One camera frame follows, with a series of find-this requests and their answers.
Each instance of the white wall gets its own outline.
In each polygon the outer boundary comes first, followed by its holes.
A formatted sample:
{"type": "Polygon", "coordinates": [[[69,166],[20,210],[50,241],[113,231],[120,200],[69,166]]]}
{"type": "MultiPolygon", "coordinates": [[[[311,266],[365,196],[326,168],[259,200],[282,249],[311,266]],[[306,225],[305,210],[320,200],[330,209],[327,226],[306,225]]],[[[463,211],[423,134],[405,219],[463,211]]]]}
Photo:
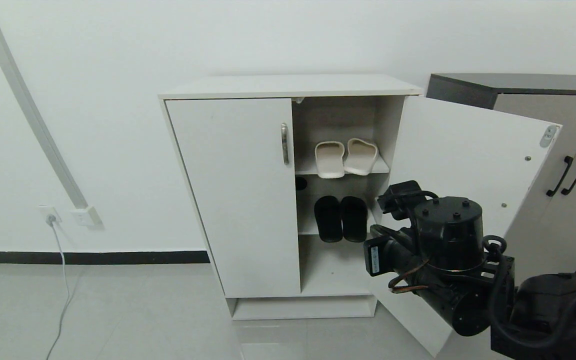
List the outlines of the white wall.
{"type": "Polygon", "coordinates": [[[0,251],[55,251],[39,204],[60,212],[67,251],[203,248],[156,101],[194,78],[576,74],[576,1],[0,0],[0,26],[105,226],[74,225],[0,71],[0,251]]]}

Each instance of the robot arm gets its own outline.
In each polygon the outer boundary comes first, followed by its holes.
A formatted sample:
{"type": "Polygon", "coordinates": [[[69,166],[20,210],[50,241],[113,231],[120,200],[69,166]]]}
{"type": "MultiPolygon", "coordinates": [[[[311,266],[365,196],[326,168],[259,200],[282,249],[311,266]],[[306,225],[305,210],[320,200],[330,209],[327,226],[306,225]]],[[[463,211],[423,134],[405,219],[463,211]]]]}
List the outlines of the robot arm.
{"type": "Polygon", "coordinates": [[[576,359],[576,274],[535,276],[516,289],[505,240],[483,235],[482,207],[468,198],[439,198],[411,180],[391,185],[377,202],[411,226],[370,227],[371,276],[398,273],[391,291],[418,295],[459,335],[491,326],[491,349],[500,354],[576,359]]]}

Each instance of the cabinet base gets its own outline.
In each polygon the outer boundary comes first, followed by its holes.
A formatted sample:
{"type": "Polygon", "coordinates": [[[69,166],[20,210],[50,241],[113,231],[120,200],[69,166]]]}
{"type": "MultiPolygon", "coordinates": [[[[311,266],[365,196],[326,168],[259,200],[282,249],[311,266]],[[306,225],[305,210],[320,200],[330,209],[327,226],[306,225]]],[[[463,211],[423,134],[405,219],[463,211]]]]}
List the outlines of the cabinet base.
{"type": "Polygon", "coordinates": [[[226,299],[234,321],[374,317],[374,296],[226,299]]]}

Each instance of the door hinge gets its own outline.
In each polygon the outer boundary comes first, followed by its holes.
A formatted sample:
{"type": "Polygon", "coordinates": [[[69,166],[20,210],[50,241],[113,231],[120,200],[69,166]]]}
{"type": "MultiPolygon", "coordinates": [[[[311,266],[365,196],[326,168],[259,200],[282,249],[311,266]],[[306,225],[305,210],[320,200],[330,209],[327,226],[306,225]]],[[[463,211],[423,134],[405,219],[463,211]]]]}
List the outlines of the door hinge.
{"type": "Polygon", "coordinates": [[[542,148],[548,148],[548,146],[551,145],[551,142],[553,142],[553,139],[555,137],[555,134],[557,133],[557,129],[559,128],[559,126],[557,125],[550,125],[546,128],[546,132],[543,133],[543,136],[541,137],[541,141],[539,142],[539,146],[541,146],[542,148]]]}

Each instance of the cabinet top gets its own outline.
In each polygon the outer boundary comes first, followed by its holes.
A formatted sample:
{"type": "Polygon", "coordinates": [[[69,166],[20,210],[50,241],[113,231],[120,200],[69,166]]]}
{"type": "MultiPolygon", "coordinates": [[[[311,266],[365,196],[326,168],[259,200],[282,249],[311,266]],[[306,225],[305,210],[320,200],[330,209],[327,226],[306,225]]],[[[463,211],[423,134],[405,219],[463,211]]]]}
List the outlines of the cabinet top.
{"type": "Polygon", "coordinates": [[[499,94],[576,95],[576,75],[550,73],[433,73],[430,77],[499,94]]]}
{"type": "Polygon", "coordinates": [[[159,94],[161,100],[421,95],[422,89],[380,73],[210,76],[159,94]]]}

